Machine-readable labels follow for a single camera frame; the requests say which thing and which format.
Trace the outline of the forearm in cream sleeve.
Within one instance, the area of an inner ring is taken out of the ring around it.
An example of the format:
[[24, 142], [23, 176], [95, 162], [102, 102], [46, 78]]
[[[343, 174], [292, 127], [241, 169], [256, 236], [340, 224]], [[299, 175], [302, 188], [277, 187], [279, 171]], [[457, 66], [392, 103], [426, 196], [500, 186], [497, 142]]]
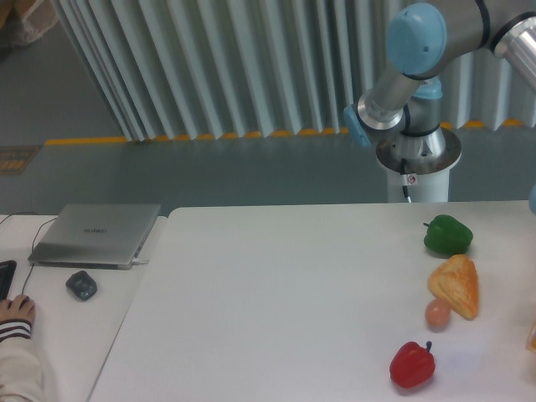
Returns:
[[46, 401], [44, 371], [32, 324], [1, 321], [1, 401]]

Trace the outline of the person's hand on mouse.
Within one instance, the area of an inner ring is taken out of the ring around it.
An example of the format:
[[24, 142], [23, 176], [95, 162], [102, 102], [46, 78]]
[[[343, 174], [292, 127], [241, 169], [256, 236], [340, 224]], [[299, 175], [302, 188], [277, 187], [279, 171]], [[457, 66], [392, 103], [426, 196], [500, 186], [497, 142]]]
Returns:
[[34, 323], [36, 316], [35, 302], [31, 299], [31, 302], [20, 306], [20, 302], [26, 295], [17, 295], [13, 300], [3, 300], [0, 303], [0, 319], [1, 322], [8, 321], [24, 321], [30, 324]]

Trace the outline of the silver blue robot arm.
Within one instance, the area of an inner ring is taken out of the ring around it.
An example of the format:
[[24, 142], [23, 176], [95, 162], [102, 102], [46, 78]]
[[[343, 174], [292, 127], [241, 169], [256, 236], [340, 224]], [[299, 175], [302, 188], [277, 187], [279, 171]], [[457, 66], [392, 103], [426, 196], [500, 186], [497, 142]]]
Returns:
[[391, 203], [441, 203], [461, 142], [440, 126], [440, 73], [478, 49], [505, 59], [535, 87], [535, 9], [527, 1], [428, 1], [397, 13], [387, 66], [343, 119], [361, 147], [376, 146]]

